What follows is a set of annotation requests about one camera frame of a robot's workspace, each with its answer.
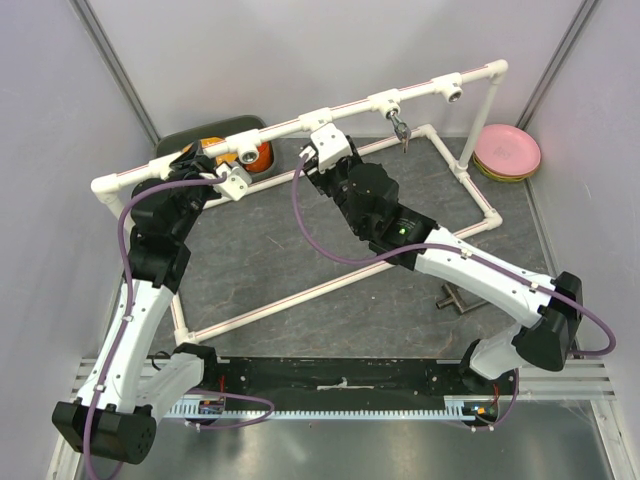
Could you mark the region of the dark grey stone mat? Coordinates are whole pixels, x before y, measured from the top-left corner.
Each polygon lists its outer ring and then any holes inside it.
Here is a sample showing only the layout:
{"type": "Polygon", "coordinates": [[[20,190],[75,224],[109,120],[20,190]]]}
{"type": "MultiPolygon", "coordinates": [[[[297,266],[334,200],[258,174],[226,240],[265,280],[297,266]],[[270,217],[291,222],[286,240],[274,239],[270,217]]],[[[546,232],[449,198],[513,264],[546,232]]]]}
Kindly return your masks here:
{"type": "MultiPolygon", "coordinates": [[[[370,155],[400,186],[400,200],[451,231],[482,219],[433,144],[370,155]]],[[[334,204],[308,182],[279,185],[202,214],[187,244],[180,286],[187,326],[200,331],[356,268],[369,255],[334,204]]],[[[394,267],[216,336],[222,355],[460,358],[512,323],[491,305],[459,315],[436,308],[437,278],[394,267]]]]}

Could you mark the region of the orange red cup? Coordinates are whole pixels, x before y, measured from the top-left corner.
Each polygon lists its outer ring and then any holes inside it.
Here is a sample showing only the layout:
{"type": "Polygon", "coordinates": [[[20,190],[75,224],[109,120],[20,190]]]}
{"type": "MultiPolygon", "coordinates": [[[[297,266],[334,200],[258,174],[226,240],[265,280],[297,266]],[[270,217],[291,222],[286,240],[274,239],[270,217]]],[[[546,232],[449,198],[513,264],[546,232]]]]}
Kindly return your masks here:
{"type": "Polygon", "coordinates": [[[257,147],[257,152],[257,159],[254,162],[245,165],[245,169],[251,174],[266,172],[274,163],[273,149],[270,142],[265,142],[259,145],[257,147]]]}

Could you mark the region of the yellow green plate stack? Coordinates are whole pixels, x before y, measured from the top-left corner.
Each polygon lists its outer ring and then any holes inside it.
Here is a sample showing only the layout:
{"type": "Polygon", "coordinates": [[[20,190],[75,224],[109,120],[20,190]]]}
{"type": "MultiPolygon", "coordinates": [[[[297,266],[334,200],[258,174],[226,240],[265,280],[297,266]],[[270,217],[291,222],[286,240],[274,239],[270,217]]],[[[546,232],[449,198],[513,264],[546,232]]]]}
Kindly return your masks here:
{"type": "Polygon", "coordinates": [[[472,155],[474,165],[487,178],[502,183],[517,183],[532,177],[540,168],[538,152],[517,151],[498,153],[476,150],[472,155]]]}

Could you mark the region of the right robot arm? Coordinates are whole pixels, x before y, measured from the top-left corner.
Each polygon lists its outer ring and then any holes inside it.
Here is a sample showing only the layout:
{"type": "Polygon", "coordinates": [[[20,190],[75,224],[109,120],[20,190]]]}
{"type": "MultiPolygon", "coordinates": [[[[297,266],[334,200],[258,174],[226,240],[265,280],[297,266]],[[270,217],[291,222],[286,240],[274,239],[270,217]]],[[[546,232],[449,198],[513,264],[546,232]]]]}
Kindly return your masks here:
{"type": "Polygon", "coordinates": [[[431,275],[497,306],[514,325],[471,343],[458,366],[467,392],[483,392],[504,374],[532,365],[561,371],[581,322],[581,281],[522,270],[459,239],[399,201],[399,185],[379,164],[364,162],[341,131],[315,132],[296,168],[333,200],[353,234],[386,261],[431,275]]]}

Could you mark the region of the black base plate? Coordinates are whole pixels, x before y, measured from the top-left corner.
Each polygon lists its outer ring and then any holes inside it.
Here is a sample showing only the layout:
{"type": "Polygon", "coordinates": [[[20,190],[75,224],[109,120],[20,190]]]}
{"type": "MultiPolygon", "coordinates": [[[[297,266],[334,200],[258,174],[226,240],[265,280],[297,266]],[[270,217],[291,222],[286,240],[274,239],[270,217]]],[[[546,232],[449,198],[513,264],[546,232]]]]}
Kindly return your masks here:
{"type": "Polygon", "coordinates": [[[201,386],[260,397],[279,413],[441,410],[466,396],[458,365],[418,358],[227,357],[201,386]]]}

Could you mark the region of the orange dotted plate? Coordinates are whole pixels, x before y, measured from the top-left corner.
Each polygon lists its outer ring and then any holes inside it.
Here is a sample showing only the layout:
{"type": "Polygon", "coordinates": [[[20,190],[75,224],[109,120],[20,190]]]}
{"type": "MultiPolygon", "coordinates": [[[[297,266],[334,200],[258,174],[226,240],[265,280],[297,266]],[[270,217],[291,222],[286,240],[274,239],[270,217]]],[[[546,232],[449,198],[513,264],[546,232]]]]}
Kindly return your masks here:
{"type": "MultiPolygon", "coordinates": [[[[224,142],[224,139],[221,137],[209,137],[209,138],[203,138],[199,140],[199,143],[203,149],[215,146],[218,143],[222,143],[222,142],[224,142]]],[[[194,144],[195,142],[191,142],[190,144],[184,146],[181,149],[181,152],[186,153],[194,144]]],[[[218,155],[216,157],[216,164],[217,165],[220,165],[223,163],[231,164],[237,159],[238,159],[238,155],[235,152],[225,153],[222,155],[218,155]]]]}

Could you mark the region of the chrome metal faucet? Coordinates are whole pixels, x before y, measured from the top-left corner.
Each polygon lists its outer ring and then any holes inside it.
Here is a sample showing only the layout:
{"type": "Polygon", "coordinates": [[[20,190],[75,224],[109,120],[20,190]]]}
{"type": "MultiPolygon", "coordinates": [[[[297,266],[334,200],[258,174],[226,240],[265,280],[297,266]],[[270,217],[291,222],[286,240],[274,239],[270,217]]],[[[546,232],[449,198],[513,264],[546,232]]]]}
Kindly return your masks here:
{"type": "Polygon", "coordinates": [[[396,109],[390,110],[387,113],[386,118],[391,122],[393,126],[394,133],[400,142],[402,151],[404,153],[407,153],[409,148],[409,142],[411,140],[411,135],[412,135],[411,129],[400,118],[399,112],[396,109]]]}

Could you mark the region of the pink plate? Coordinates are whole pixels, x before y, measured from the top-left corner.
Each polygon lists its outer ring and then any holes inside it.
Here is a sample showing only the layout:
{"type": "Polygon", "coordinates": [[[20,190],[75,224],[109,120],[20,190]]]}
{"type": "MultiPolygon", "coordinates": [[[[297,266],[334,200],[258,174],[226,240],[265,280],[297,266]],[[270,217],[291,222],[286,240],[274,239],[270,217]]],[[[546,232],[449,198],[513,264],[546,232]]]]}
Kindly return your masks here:
{"type": "Polygon", "coordinates": [[[474,154],[489,171],[503,177],[525,177],[541,164],[536,141],[514,126],[485,126],[478,137],[474,154]]]}

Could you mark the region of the dark green plastic tray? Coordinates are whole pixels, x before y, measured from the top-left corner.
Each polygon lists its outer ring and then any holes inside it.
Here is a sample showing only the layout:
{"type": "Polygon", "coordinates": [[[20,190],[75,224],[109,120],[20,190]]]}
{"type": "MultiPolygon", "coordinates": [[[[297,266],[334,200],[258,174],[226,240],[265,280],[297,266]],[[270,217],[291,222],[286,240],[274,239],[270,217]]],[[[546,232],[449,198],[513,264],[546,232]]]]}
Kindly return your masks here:
{"type": "MultiPolygon", "coordinates": [[[[265,122],[255,115],[240,115],[226,120],[220,120],[199,127],[194,127],[181,132],[168,135],[160,140],[156,146],[156,156],[162,157],[181,149],[194,141],[203,138],[221,137],[224,140],[228,136],[242,133],[247,130],[262,129],[266,126],[265,122]]],[[[275,165],[275,153],[273,149],[274,163],[269,170],[263,173],[252,174],[254,176],[267,174],[275,165]]]]}

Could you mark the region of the dark metal faucet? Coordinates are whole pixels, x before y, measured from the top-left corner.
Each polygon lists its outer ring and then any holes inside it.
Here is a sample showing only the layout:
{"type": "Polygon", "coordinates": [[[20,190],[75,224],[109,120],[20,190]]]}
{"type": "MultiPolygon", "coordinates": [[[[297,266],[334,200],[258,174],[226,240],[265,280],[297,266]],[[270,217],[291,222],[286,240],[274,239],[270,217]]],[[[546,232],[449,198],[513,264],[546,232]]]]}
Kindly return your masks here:
{"type": "Polygon", "coordinates": [[[448,307],[454,307],[459,315],[476,310],[487,304],[485,300],[475,300],[471,303],[466,302],[462,297],[459,288],[449,282],[442,285],[444,297],[436,301],[436,308],[443,310],[448,307]]]}

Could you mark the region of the white PVC pipe frame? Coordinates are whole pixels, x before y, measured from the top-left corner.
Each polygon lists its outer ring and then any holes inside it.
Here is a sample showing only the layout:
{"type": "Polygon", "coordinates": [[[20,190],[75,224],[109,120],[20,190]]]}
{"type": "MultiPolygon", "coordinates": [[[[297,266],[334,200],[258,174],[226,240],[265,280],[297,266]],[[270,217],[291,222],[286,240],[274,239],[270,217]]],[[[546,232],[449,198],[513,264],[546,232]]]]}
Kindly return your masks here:
{"type": "MultiPolygon", "coordinates": [[[[412,130],[414,138],[426,138],[436,148],[440,156],[445,160],[449,170],[455,179],[464,187],[466,192],[481,210],[484,218],[481,222],[459,230],[455,235],[461,239],[469,238],[479,233],[498,228],[503,223],[502,216],[485,198],[481,190],[471,179],[467,172],[467,166],[471,159],[471,153],[476,146],[482,128],[485,126],[493,100],[500,83],[503,81],[508,70],[506,60],[495,60],[481,67],[465,72],[453,72],[438,76],[426,82],[400,89],[378,92],[369,95],[362,100],[356,100],[334,107],[323,107],[311,112],[299,115],[297,118],[264,127],[262,129],[247,130],[239,134],[228,136],[224,142],[215,146],[203,149],[203,153],[210,156],[217,156],[225,153],[238,153],[240,160],[248,161],[252,155],[258,154],[257,147],[262,143],[273,141],[294,133],[313,132],[331,121],[348,118],[365,112],[380,113],[386,119],[390,110],[400,110],[400,104],[414,98],[427,95],[442,95],[447,102],[453,103],[461,96],[461,88],[465,83],[487,80],[489,87],[486,97],[478,109],[472,124],[468,139],[466,141],[460,159],[456,159],[439,137],[435,128],[431,124],[424,124],[412,130]]],[[[125,187],[133,185],[147,178],[163,177],[169,173],[169,164],[180,155],[180,151],[157,157],[147,164],[134,169],[113,173],[98,177],[91,182],[91,189],[97,199],[106,205],[114,216],[119,215],[124,209],[124,204],[118,198],[118,193],[125,187]]],[[[283,185],[293,179],[292,171],[276,175],[266,180],[258,181],[249,186],[245,197],[269,188],[283,185]]],[[[358,281],[372,277],[393,267],[388,263],[378,262],[371,266],[365,266],[341,277],[332,279],[320,285],[314,286],[292,296],[278,300],[246,314],[236,316],[223,321],[212,327],[200,331],[190,331],[183,313],[181,298],[176,294],[170,303],[170,312],[173,322],[173,334],[176,345],[181,341],[195,341],[195,343],[212,339],[216,336],[238,329],[242,326],[256,322],[262,318],[284,311],[293,306],[318,298],[329,292],[354,284],[358,281]]]]}

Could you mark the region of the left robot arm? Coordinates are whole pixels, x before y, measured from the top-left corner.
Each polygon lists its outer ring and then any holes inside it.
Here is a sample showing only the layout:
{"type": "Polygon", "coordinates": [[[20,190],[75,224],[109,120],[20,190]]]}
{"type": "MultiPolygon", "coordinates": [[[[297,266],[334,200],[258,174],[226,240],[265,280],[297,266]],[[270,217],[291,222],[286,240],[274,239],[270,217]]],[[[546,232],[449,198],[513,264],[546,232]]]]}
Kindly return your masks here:
{"type": "Polygon", "coordinates": [[[228,180],[215,160],[192,143],[171,162],[166,178],[140,182],[117,227],[124,284],[111,327],[92,372],[71,402],[59,402],[52,423],[85,457],[139,464],[157,426],[190,389],[208,393],[219,369],[203,347],[179,348],[144,381],[142,369],[160,320],[184,276],[191,252],[185,241],[216,186],[228,180]]]}

